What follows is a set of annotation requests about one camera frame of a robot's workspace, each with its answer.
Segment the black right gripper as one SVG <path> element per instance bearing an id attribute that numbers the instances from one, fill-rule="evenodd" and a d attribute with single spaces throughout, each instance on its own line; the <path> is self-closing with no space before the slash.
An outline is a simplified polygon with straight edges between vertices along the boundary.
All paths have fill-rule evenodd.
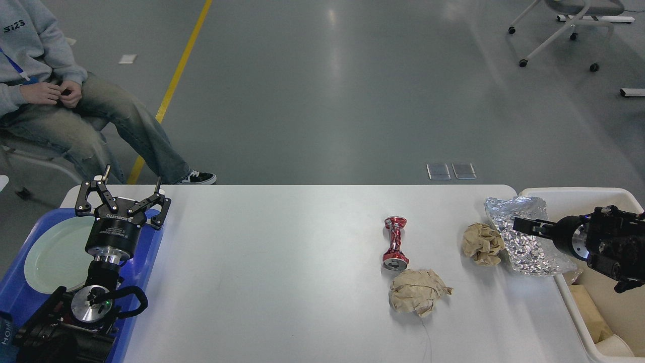
<path id="1" fill-rule="evenodd" d="M 562 253 L 580 261 L 588 261 L 587 248 L 589 218 L 587 216 L 566 216 L 557 223 L 546 220 L 530 220 L 515 217 L 513 230 L 529 236 L 552 238 L 555 247 Z"/>

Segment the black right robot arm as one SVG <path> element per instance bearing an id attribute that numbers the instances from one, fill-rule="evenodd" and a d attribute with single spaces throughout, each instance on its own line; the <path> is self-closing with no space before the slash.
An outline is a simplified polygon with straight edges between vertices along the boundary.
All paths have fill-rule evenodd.
<path id="1" fill-rule="evenodd" d="M 513 230 L 553 241 L 560 252 L 615 280 L 616 293 L 643 286 L 643 213 L 608 205 L 595 207 L 590 214 L 566 216 L 557 222 L 516 217 Z"/>

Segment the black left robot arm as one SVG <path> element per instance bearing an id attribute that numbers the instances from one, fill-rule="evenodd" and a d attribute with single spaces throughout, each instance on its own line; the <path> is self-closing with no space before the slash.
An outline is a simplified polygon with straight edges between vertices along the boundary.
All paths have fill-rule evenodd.
<path id="1" fill-rule="evenodd" d="M 160 230 L 171 200 L 157 179 L 153 193 L 136 201 L 111 195 L 110 165 L 85 181 L 76 217 L 92 216 L 85 251 L 93 258 L 79 288 L 58 287 L 18 330 L 13 345 L 18 362 L 105 362 L 116 340 L 116 324 L 148 307 L 141 287 L 124 286 L 122 266 L 135 257 L 145 226 Z"/>

